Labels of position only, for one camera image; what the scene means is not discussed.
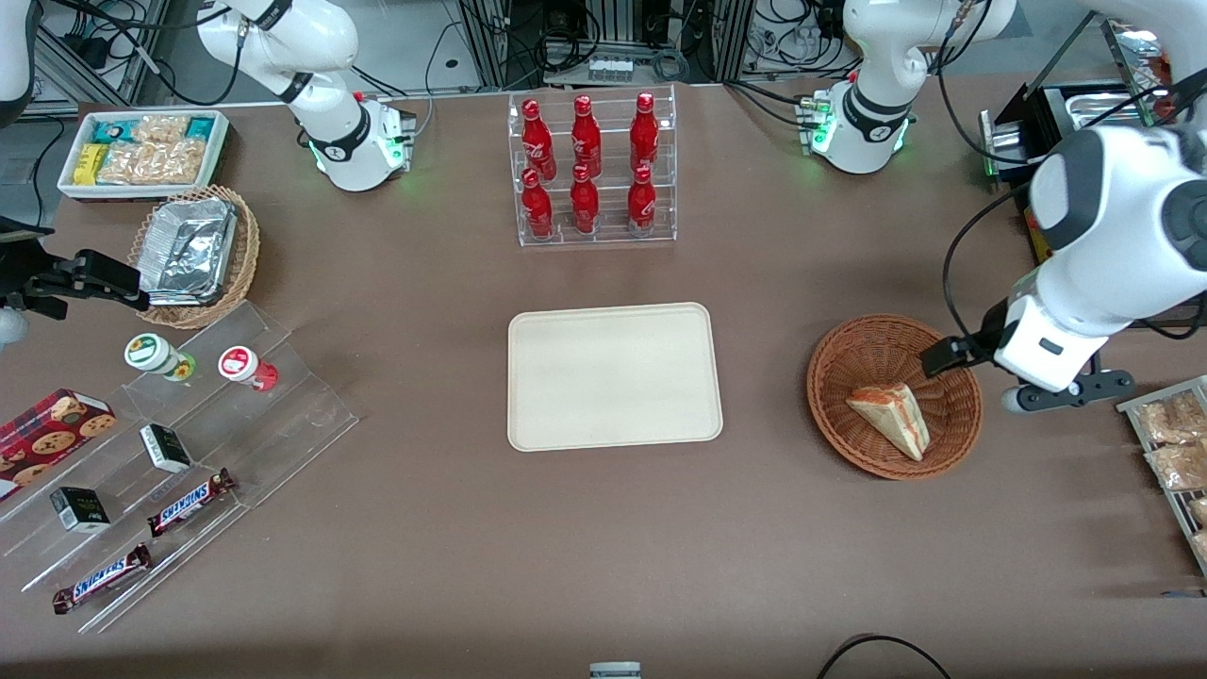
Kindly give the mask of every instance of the table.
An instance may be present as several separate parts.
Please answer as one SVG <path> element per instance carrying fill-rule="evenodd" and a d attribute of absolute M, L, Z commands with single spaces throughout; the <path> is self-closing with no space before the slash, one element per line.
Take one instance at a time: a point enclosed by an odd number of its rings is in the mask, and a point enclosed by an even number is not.
<path fill-rule="evenodd" d="M 951 89 L 973 121 L 1021 80 Z M 847 464 L 805 410 L 805 363 L 842 320 L 954 327 L 944 248 L 991 194 L 934 83 L 874 176 L 800 157 L 789 127 L 721 87 L 677 92 L 680 240 L 608 251 L 515 242 L 506 96 L 438 100 L 414 171 L 363 194 L 315 171 L 285 107 L 227 109 L 222 181 L 263 238 L 251 298 L 363 421 L 101 636 L 0 587 L 0 663 L 22 663 L 0 674 L 552 678 L 640 660 L 652 679 L 807 677 L 884 632 L 957 677 L 1201 677 L 1207 603 L 1158 598 L 1201 580 L 1109 406 L 1009 416 L 993 402 L 1010 379 L 978 369 L 980 444 L 916 485 Z M 49 248 L 122 254 L 146 210 L 64 200 Z M 979 316 L 1028 265 L 995 212 L 956 257 L 957 302 Z M 515 314 L 681 300 L 712 315 L 718 439 L 508 446 Z M 60 386 L 110 393 L 147 328 L 99 300 L 34 317 L 0 356 L 0 418 Z M 98 349 L 112 361 L 82 358 Z M 1200 349 L 1126 332 L 1104 358 L 1156 388 L 1207 373 Z M 832 677 L 928 675 L 857 654 Z"/>

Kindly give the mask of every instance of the cookie box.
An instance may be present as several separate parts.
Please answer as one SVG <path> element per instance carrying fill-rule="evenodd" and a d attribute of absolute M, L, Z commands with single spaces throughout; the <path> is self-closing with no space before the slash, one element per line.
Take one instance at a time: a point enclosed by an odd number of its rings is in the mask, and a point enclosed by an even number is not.
<path fill-rule="evenodd" d="M 0 426 L 0 502 L 116 422 L 104 402 L 59 390 Z"/>

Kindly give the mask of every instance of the small black box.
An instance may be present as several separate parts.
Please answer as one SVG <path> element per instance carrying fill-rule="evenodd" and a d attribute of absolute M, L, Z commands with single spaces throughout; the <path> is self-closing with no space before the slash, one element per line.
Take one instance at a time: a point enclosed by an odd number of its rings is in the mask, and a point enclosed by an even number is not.
<path fill-rule="evenodd" d="M 75 533 L 100 533 L 109 528 L 109 515 L 95 491 L 63 486 L 51 493 L 51 504 L 63 528 Z"/>
<path fill-rule="evenodd" d="M 171 474 L 188 472 L 192 461 L 188 460 L 188 452 L 185 451 L 185 446 L 175 432 L 151 423 L 144 427 L 139 434 L 142 435 L 142 447 L 151 456 L 151 464 Z"/>

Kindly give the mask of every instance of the clear acrylic rack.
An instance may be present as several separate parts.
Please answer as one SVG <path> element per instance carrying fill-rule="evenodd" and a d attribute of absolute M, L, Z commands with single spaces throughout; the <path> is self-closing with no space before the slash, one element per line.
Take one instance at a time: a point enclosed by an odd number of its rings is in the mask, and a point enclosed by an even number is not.
<path fill-rule="evenodd" d="M 654 117 L 658 118 L 658 160 L 653 165 L 652 183 L 658 192 L 654 203 L 654 227 L 649 235 L 636 238 L 629 233 L 629 187 L 632 185 L 632 168 L 629 164 L 629 127 L 636 113 L 637 94 L 654 95 Z M 573 226 L 570 203 L 571 174 L 575 152 L 570 130 L 575 124 L 575 96 L 582 92 L 546 90 L 512 94 L 508 100 L 508 147 L 512 156 L 512 192 L 515 194 L 515 223 L 520 245 L 595 245 L 640 244 L 675 240 L 678 235 L 677 204 L 677 153 L 675 88 L 663 87 L 605 87 L 590 89 L 591 107 L 600 123 L 604 146 L 604 171 L 595 178 L 600 193 L 600 224 L 591 235 L 583 235 Z M 524 116 L 520 104 L 536 99 L 541 105 L 541 117 L 553 134 L 553 157 L 558 162 L 558 175 L 544 183 L 553 200 L 553 238 L 537 240 L 524 219 L 520 193 L 524 185 L 520 172 L 527 166 L 524 154 Z"/>
<path fill-rule="evenodd" d="M 0 511 L 0 561 L 10 583 L 43 598 L 47 619 L 78 632 L 112 625 L 169 575 L 243 515 L 262 504 L 295 474 L 351 429 L 358 420 L 286 343 L 288 332 L 243 302 L 193 335 L 180 350 L 197 359 L 183 384 L 144 374 L 107 403 L 118 425 L 99 445 L 80 451 L 36 487 L 25 488 Z M 269 392 L 253 392 L 217 374 L 221 353 L 250 347 L 278 368 Z M 174 429 L 193 461 L 182 474 L 151 464 L 139 431 L 148 422 Z M 238 487 L 196 516 L 152 540 L 147 517 L 227 468 Z M 63 529 L 49 502 L 59 486 L 97 491 L 112 525 L 83 535 Z M 54 592 L 70 587 L 146 543 L 153 568 L 130 575 L 64 616 L 52 613 Z"/>

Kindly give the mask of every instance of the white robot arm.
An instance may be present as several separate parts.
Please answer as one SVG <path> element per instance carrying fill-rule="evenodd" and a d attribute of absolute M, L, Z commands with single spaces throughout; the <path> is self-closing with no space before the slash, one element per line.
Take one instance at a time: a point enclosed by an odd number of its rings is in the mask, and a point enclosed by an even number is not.
<path fill-rule="evenodd" d="M 1036 219 L 1054 253 L 986 314 L 970 339 L 972 361 L 952 358 L 947 338 L 926 355 L 935 375 L 992 361 L 1034 387 L 1011 391 L 1010 410 L 1084 405 L 1109 398 L 1110 380 L 1081 371 L 1112 334 L 1207 289 L 1207 118 L 1195 116 L 1207 84 L 1207 2 L 1084 0 L 1151 27 L 1171 57 L 1180 124 L 1098 125 L 1065 137 L 1031 180 Z M 1130 387 L 1130 379 L 1124 379 Z"/>
<path fill-rule="evenodd" d="M 310 136 L 319 169 L 345 191 L 366 191 L 409 164 L 408 129 L 397 110 L 360 100 L 336 71 L 356 59 L 356 27 L 326 0 L 205 2 L 198 27 L 216 59 L 247 74 L 285 101 Z"/>
<path fill-rule="evenodd" d="M 929 72 L 920 48 L 939 47 L 945 39 L 964 45 L 978 24 L 974 42 L 996 37 L 1014 8 L 1015 0 L 847 0 L 842 25 L 859 45 L 863 64 L 855 82 L 815 93 L 816 112 L 807 122 L 820 128 L 812 152 L 852 174 L 885 166 Z"/>

